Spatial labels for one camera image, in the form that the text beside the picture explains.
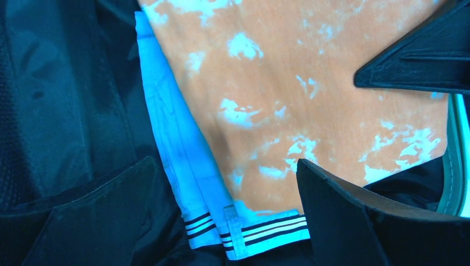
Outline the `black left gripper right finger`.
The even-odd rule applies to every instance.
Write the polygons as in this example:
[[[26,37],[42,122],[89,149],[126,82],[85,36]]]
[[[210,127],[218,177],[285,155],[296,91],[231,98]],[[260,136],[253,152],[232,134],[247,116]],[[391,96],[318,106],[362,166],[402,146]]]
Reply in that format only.
[[[412,207],[307,159],[297,183],[316,265],[468,265],[469,219]]]

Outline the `orange item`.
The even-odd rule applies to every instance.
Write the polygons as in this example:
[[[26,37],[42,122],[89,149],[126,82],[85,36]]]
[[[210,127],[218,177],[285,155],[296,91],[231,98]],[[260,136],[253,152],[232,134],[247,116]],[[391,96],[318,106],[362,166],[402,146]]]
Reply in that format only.
[[[140,1],[239,214],[303,211],[305,158],[359,186],[442,156],[447,96],[354,73],[441,1]]]

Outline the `green hard-shell suitcase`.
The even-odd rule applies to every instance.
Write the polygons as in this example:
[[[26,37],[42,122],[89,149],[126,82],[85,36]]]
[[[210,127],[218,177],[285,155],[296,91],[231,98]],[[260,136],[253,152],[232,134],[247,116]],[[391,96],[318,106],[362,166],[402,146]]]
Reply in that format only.
[[[1,2],[1,213],[152,157],[158,172],[130,265],[316,265],[312,245],[242,260],[189,246],[146,105],[137,11],[140,1]],[[360,89],[447,96],[444,154],[360,187],[469,219],[469,95]]]

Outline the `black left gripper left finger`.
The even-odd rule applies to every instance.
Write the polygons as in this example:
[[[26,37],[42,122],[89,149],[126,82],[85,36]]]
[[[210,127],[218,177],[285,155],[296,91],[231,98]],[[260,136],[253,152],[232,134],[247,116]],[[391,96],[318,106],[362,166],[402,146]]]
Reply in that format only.
[[[1,213],[2,265],[130,265],[158,168],[146,157]]]

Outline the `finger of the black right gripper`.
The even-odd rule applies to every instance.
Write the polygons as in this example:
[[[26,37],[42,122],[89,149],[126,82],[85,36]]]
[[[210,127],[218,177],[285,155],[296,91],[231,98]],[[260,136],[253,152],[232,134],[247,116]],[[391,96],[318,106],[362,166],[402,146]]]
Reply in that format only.
[[[354,85],[469,95],[469,0],[444,3],[357,70]]]

